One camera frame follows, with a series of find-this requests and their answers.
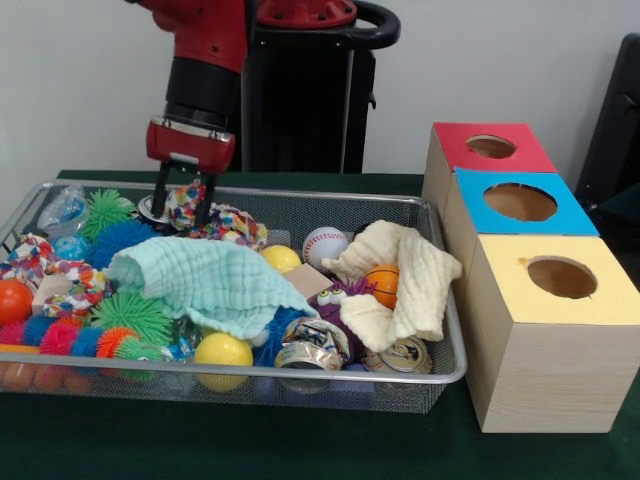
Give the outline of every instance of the stacked wooden boxes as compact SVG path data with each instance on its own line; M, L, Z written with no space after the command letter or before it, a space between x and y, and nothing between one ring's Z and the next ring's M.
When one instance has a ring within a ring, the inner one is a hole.
M526 125L434 125L423 197L484 432L606 432L640 365L640 294Z

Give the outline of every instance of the red box lid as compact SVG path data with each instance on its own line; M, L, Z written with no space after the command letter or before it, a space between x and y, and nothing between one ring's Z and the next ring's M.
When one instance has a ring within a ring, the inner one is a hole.
M489 172L557 172L525 123L435 123L434 128L452 172L456 167Z

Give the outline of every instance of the red robot arm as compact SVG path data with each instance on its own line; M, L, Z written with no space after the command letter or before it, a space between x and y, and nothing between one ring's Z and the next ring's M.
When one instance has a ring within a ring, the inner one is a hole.
M227 123L239 98L254 19L247 18L245 0L127 1L150 10L175 37L165 112L147 130L147 155L161 162L152 214L162 216L169 171L180 168L206 177L196 218L206 223L216 175L229 167L235 150Z

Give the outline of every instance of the yellow box lid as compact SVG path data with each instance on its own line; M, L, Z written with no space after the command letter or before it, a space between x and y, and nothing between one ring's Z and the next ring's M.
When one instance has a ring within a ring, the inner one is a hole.
M479 241L514 322L640 325L640 293L600 238L479 235Z

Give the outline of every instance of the orange basketball toy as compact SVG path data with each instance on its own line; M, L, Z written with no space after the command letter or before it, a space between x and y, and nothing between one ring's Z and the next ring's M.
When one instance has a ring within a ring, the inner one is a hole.
M373 296L387 308L395 308L400 271L393 265L380 265L367 272L367 287L373 288Z

